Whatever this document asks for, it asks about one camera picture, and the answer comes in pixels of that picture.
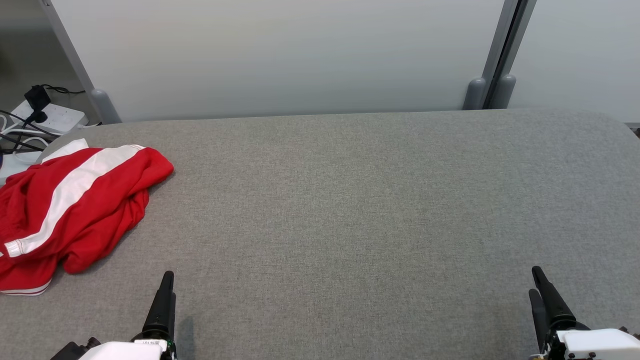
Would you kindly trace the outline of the white power strip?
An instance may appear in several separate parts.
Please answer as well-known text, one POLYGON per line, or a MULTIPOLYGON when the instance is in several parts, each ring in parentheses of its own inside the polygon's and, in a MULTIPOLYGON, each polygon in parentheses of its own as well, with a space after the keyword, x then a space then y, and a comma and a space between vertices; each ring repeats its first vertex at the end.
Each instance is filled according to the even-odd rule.
MULTIPOLYGON (((23 100, 18 107, 10 112, 14 116, 26 120, 33 111, 28 101, 23 100)), ((42 112, 46 115, 46 120, 42 121, 42 123, 35 123, 34 121, 33 124, 37 128, 55 135, 65 135, 89 125, 89 119, 84 112, 61 105, 48 104, 42 109, 42 112)))

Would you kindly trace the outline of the black plug adapter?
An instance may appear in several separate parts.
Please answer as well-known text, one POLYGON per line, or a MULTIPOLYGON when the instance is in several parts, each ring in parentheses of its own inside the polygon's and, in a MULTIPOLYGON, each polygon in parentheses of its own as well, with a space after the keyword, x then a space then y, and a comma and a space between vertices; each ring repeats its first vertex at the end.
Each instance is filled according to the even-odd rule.
POLYGON ((34 85, 24 94, 27 104, 32 110, 30 116, 25 120, 27 124, 31 123, 43 123, 48 120, 48 115, 45 113, 45 108, 51 104, 50 96, 42 85, 34 85))

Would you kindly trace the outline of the red shorts with white stripe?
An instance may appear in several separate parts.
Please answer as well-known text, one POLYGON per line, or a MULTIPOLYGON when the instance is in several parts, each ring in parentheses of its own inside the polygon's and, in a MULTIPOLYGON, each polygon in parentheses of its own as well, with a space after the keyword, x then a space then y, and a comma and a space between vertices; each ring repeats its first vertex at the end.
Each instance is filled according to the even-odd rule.
POLYGON ((109 255, 146 214, 149 189, 174 172, 140 145, 88 147, 9 176, 0 187, 0 261, 62 262, 77 274, 109 255))

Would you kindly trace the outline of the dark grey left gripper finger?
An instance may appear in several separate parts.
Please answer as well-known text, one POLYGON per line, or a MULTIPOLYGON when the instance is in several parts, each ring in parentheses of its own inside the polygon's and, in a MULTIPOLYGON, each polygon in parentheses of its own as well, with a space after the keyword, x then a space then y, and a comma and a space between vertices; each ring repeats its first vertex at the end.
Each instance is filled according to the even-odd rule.
POLYGON ((171 357, 178 357, 178 347, 175 340, 175 316, 176 316, 176 294, 171 293, 169 305, 169 335, 171 337, 171 357))
POLYGON ((165 271, 142 326, 144 338, 171 340, 169 334, 170 296, 174 293, 174 272, 165 271))

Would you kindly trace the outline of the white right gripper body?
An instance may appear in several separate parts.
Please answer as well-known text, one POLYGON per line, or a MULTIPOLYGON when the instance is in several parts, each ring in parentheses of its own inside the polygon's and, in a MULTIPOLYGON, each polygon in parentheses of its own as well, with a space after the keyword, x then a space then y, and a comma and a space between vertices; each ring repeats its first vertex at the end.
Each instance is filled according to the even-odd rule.
POLYGON ((550 326, 530 360, 640 360, 640 335, 622 329, 587 329, 579 322, 550 326))

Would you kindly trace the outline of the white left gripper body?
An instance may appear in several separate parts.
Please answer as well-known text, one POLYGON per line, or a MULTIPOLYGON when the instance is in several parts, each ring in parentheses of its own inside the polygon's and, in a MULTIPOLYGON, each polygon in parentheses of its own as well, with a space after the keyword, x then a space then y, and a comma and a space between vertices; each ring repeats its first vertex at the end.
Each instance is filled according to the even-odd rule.
POLYGON ((109 341, 90 348, 79 360, 162 360, 170 350, 164 339, 109 341))

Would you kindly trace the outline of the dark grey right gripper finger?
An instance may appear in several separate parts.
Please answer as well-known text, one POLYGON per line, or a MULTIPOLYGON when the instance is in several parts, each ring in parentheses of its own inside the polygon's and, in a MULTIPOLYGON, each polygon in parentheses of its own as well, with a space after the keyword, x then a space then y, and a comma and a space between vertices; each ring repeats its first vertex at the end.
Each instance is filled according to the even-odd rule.
POLYGON ((535 338, 540 354, 547 352, 547 333, 549 331, 549 319, 546 310, 546 300, 549 297, 550 290, 544 288, 541 292, 536 289, 528 291, 531 315, 534 323, 535 338))
POLYGON ((533 266, 531 274, 536 290, 549 289, 549 297, 546 300, 546 314, 548 317, 548 332, 564 331, 574 328, 578 322, 566 301, 560 296, 556 287, 548 280, 540 266, 533 266))

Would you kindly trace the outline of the grey partition frame post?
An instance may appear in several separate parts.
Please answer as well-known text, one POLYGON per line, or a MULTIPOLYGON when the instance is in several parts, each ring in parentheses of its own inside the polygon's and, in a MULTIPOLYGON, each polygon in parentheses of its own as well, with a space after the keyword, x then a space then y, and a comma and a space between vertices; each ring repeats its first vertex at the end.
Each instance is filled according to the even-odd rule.
POLYGON ((511 73, 537 0, 517 0, 496 70, 485 100, 486 109, 507 109, 517 82, 511 73))
POLYGON ((482 110, 489 107, 499 75, 502 71, 505 52, 514 27, 521 0, 503 0, 502 11, 493 35, 482 75, 469 82, 462 109, 482 110))
POLYGON ((92 104, 94 111, 96 111, 99 120, 105 125, 122 123, 121 117, 110 100, 109 95, 103 89, 95 88, 93 82, 90 80, 90 76, 82 64, 52 0, 38 0, 38 3, 45 12, 46 18, 50 22, 53 32, 61 44, 62 50, 64 50, 71 67, 77 75, 82 89, 86 91, 89 102, 92 104))

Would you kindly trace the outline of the red jersey with white sleeves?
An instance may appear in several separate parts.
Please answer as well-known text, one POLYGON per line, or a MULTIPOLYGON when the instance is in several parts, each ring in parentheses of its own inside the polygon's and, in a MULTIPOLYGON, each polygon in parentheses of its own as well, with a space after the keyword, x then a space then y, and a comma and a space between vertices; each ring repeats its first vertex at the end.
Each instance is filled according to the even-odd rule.
POLYGON ((0 293, 38 296, 50 285, 62 225, 95 180, 98 152, 73 140, 0 186, 0 293))

